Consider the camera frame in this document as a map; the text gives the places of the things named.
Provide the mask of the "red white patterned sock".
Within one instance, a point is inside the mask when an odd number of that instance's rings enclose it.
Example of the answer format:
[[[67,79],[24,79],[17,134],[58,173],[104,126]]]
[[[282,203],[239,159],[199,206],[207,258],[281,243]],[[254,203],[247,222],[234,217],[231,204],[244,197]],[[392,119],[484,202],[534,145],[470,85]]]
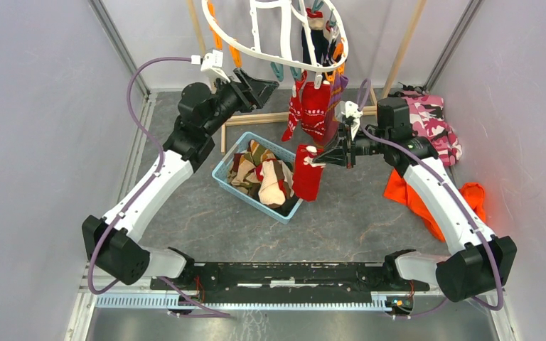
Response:
[[[319,88],[307,82],[301,94],[301,127],[315,142],[323,141],[325,120],[331,98],[331,86],[324,81]]]

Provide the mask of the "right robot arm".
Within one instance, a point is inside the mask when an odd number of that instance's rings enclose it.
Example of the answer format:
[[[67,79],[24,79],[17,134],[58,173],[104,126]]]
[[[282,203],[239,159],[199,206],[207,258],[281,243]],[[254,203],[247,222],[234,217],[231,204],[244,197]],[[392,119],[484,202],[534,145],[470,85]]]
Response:
[[[377,125],[361,126],[358,105],[340,102],[335,139],[314,163],[349,168],[359,156],[383,155],[423,201],[450,253],[442,257],[415,250],[396,251],[385,258],[383,283],[392,290],[400,290],[410,280],[427,283],[452,302],[471,298],[481,303],[481,294],[495,291],[497,302],[485,306],[500,310],[503,287],[517,253],[515,242],[509,236],[498,237],[468,205],[431,142],[414,132],[405,99],[382,99],[377,111]]]

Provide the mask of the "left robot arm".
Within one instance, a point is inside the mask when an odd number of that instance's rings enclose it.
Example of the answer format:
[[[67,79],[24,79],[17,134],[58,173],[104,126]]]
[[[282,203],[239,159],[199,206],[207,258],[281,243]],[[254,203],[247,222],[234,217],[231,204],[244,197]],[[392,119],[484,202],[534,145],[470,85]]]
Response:
[[[166,276],[181,290],[193,284],[195,271],[183,253],[143,247],[139,241],[163,204],[209,157],[220,127],[237,112],[263,108],[279,87],[277,81],[253,78],[240,68],[233,73],[229,82],[217,79],[214,92],[202,82],[185,86],[173,131],[153,166],[110,211],[84,220],[82,236],[92,268],[125,285],[143,276]]]

